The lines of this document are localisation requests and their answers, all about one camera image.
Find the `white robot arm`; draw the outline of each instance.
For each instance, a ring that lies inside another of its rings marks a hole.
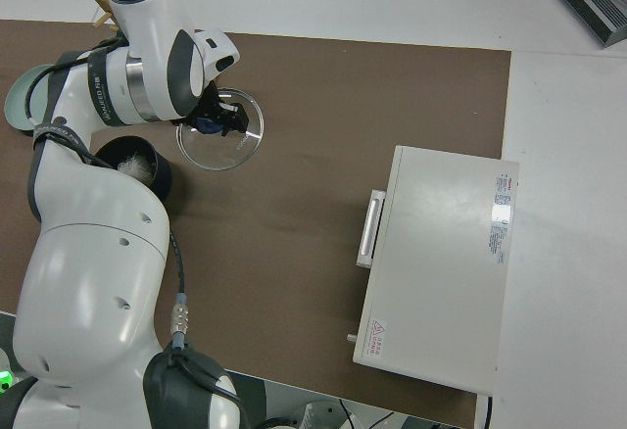
[[[201,131],[208,123],[207,133],[245,130],[246,116],[227,114],[212,83],[239,53],[219,30],[197,31],[178,0],[110,1],[123,36],[55,67],[35,129],[29,203],[41,232],[14,348],[36,381],[2,396],[0,422],[237,428],[243,413],[223,369],[184,344],[184,328],[175,327],[165,351],[157,342],[153,314],[169,247],[162,203],[84,156],[91,135],[108,126],[184,119]],[[184,295],[178,301],[182,323]]]

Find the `brown mat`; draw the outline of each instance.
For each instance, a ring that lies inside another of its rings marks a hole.
[[[0,22],[0,99],[25,70],[108,35],[86,24]],[[398,144],[499,158],[509,53],[233,35],[242,61],[219,86],[265,113],[247,164],[203,172],[168,123],[110,130],[148,138],[172,163],[167,202],[185,258],[190,339],[224,366],[471,427],[475,396],[352,362],[367,282],[355,266],[370,190]],[[38,224],[25,196],[30,140],[0,123],[0,310],[15,311]],[[165,343],[171,261],[156,310]]]

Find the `glass petri dish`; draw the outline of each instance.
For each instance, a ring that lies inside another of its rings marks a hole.
[[[206,135],[189,125],[176,128],[176,143],[183,156],[192,165],[209,171],[239,167],[255,154],[264,136],[262,110],[252,96],[232,88],[221,88],[218,94],[226,104],[242,105],[248,116],[246,133],[231,130],[225,136]]]

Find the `white sticker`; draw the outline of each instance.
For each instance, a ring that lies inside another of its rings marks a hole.
[[[367,358],[381,358],[387,327],[388,323],[382,319],[370,319],[367,340],[365,341],[365,356]]]
[[[507,235],[511,226],[513,214],[511,207],[511,189],[513,178],[507,173],[501,173],[495,182],[494,204],[492,205],[492,228],[488,248],[495,263],[506,262],[509,244]]]

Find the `white device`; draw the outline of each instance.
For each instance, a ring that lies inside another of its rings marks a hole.
[[[153,313],[169,219],[146,186],[83,163],[76,150],[108,126],[187,117],[239,54],[222,32],[196,31],[177,0],[110,1],[128,45],[79,56],[85,63],[69,66],[56,99],[58,77],[51,74],[54,109],[35,128],[29,200],[41,232],[20,296],[14,349],[37,381],[21,401],[15,428],[164,427],[156,425],[161,416],[150,414],[145,373],[163,355]],[[183,349],[184,297],[176,310],[175,349]],[[225,374],[214,377],[211,407],[189,407],[200,414],[194,427],[236,428],[240,409],[226,398],[233,384]],[[179,420],[171,427],[191,426]]]
[[[516,163],[396,148],[355,362],[493,394],[517,177]]]

